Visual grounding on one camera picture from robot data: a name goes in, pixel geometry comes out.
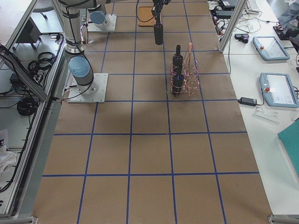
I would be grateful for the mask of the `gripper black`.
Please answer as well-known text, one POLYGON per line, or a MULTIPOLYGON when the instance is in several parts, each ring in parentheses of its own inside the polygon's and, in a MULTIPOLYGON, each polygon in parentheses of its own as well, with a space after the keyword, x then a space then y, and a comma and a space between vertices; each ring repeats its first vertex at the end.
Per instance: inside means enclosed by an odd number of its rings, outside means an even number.
POLYGON ((153 0, 153 8, 151 10, 152 16, 157 17, 159 14, 159 6, 168 5, 170 3, 170 0, 153 0))

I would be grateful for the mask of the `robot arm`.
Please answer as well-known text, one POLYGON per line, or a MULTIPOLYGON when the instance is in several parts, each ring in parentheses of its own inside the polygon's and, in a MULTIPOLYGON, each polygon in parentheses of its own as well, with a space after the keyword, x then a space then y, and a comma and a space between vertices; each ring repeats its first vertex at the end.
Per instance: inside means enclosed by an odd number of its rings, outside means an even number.
POLYGON ((89 13, 90 21, 96 26, 107 26, 110 23, 105 4, 99 4, 95 8, 88 8, 87 11, 89 13))
POLYGON ((66 45, 64 47, 68 67, 77 85, 89 87, 94 80, 93 70, 85 57, 80 31, 80 9, 86 9, 92 23, 103 24, 107 18, 106 4, 114 0, 60 0, 66 45))

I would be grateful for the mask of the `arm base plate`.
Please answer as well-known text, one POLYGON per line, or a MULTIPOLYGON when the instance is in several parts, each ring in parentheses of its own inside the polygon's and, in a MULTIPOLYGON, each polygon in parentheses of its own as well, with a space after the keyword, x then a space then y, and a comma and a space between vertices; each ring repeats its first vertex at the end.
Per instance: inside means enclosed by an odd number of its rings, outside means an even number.
POLYGON ((106 99, 108 73, 94 73, 91 86, 78 85, 73 78, 67 102, 69 103, 104 103, 106 99))
POLYGON ((114 32, 116 27, 116 20, 117 15, 115 14, 90 14, 88 31, 99 33, 114 32))

